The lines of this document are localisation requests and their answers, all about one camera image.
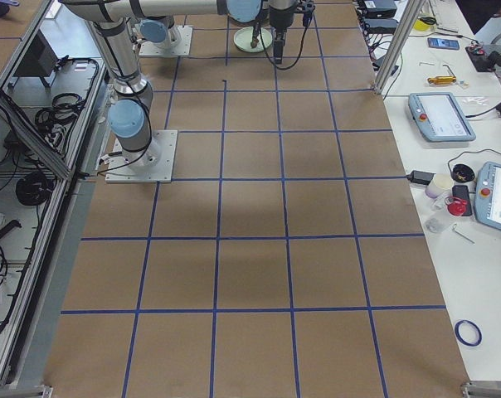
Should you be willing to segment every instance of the white mounting plate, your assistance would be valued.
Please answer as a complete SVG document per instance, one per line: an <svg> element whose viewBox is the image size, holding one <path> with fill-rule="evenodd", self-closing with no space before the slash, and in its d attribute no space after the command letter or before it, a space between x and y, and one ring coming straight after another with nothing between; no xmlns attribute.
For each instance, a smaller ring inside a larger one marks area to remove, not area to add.
<svg viewBox="0 0 501 398"><path fill-rule="evenodd" d="M172 58L175 56L189 56L192 48L193 27L190 25L177 26L181 34L181 42L175 47L160 48L156 47L151 41L142 43L140 47L140 56L151 56L160 58Z"/></svg>
<svg viewBox="0 0 501 398"><path fill-rule="evenodd" d="M160 146L160 159L152 166L131 168L124 166L118 170L108 172L105 180L113 182L171 182L173 164L175 163L175 150L177 149L177 130L154 130L153 140ZM121 145L116 139L114 152L121 151ZM110 159L109 168L125 165L123 157Z"/></svg>

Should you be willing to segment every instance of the blue joint cap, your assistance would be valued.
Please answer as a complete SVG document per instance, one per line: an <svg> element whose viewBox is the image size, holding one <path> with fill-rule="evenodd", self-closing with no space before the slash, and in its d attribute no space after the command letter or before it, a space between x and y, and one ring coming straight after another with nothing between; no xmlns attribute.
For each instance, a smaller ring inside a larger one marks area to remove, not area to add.
<svg viewBox="0 0 501 398"><path fill-rule="evenodd" d="M145 115L142 107L131 99L122 99L109 109L109 124L120 138L131 138L143 127Z"/></svg>
<svg viewBox="0 0 501 398"><path fill-rule="evenodd" d="M261 0L226 0L226 7L231 17L238 22L253 21L261 8Z"/></svg>
<svg viewBox="0 0 501 398"><path fill-rule="evenodd" d="M160 21L154 21L153 19L143 19L140 22L140 33L153 43L161 43L168 37L166 26Z"/></svg>

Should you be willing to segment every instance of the tablet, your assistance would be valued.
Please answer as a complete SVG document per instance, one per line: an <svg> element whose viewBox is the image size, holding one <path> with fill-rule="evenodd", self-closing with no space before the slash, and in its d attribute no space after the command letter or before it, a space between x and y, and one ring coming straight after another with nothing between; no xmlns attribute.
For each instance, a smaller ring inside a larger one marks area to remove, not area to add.
<svg viewBox="0 0 501 398"><path fill-rule="evenodd" d="M486 162L477 176L477 221L501 230L501 164Z"/></svg>
<svg viewBox="0 0 501 398"><path fill-rule="evenodd" d="M428 141L473 141L475 133L451 93L414 93L409 109Z"/></svg>

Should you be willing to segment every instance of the screwdriver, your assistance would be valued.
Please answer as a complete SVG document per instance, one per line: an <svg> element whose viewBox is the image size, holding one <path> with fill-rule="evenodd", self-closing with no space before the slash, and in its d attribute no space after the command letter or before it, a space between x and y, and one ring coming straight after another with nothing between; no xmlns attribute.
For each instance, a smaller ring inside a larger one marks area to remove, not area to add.
<svg viewBox="0 0 501 398"><path fill-rule="evenodd" d="M427 82L430 85L451 85L456 81L457 78L455 76L435 76L427 78Z"/></svg>

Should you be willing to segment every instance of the white cup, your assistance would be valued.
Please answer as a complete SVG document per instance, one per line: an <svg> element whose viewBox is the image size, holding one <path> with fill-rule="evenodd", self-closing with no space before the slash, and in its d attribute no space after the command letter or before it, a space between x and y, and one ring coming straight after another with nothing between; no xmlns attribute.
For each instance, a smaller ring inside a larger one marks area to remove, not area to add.
<svg viewBox="0 0 501 398"><path fill-rule="evenodd" d="M436 174L433 176L430 184L426 187L426 195L436 199L440 195L451 192L453 187L453 179L448 174Z"/></svg>

